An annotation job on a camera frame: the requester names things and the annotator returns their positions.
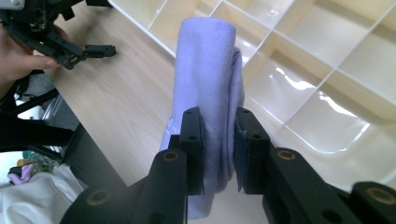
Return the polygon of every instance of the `lavender cloth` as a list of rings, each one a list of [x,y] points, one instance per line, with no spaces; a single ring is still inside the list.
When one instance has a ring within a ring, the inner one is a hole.
[[[27,164],[22,166],[21,176],[15,174],[9,174],[8,178],[14,183],[14,185],[20,185],[29,182],[32,178],[33,164]]]
[[[243,105],[242,56],[234,47],[235,28],[215,18],[190,18],[181,23],[177,42],[173,111],[163,134],[179,134],[182,114],[195,106],[205,123],[205,196],[189,197],[189,218],[207,217],[216,192],[233,175],[233,124]]]

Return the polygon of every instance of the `plastic compartment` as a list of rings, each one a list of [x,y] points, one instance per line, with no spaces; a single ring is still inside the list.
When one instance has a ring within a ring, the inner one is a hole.
[[[161,12],[165,2],[166,0],[118,1],[113,6],[142,29],[147,29]]]
[[[223,19],[235,26],[235,45],[241,49],[244,66],[270,32],[268,28],[251,19],[237,7],[226,2],[219,4],[211,17]]]
[[[148,30],[175,56],[181,22],[189,17],[209,16],[218,2],[219,0],[167,0]]]
[[[272,33],[244,69],[246,107],[269,134],[277,132],[332,71]]]
[[[396,119],[396,8],[357,46],[341,69],[371,91],[365,95],[380,96],[375,101],[361,97],[363,104],[375,104],[382,110],[378,116]]]
[[[329,81],[342,76],[336,72]],[[327,182],[350,190],[357,181],[394,178],[395,134],[396,121],[378,117],[326,82],[275,139],[300,151]]]
[[[293,0],[228,0],[244,10],[247,14],[262,22],[269,28],[274,28],[285,14]]]
[[[384,5],[372,1],[353,3],[352,7],[370,6],[373,11],[380,11]],[[338,65],[385,13],[383,10],[367,18],[358,10],[351,11],[332,1],[300,0],[294,2],[276,29],[325,62]]]

